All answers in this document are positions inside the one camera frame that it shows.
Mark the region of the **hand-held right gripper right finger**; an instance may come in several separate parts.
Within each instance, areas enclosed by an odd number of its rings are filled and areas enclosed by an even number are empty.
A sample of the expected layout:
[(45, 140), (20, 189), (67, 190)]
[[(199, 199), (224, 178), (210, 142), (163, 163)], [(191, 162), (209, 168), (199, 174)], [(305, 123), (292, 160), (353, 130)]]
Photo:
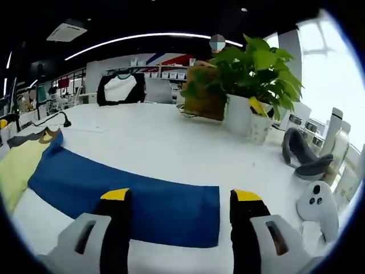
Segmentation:
[(230, 223), (234, 273), (312, 273), (323, 260), (310, 256), (298, 231), (253, 192), (230, 191)]

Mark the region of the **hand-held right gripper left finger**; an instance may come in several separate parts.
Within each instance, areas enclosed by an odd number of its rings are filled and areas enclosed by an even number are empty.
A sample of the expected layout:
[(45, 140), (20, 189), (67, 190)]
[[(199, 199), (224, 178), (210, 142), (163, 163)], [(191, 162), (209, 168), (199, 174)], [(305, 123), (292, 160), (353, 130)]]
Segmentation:
[(131, 191), (103, 194), (92, 213), (77, 217), (37, 259), (50, 273), (128, 273)]

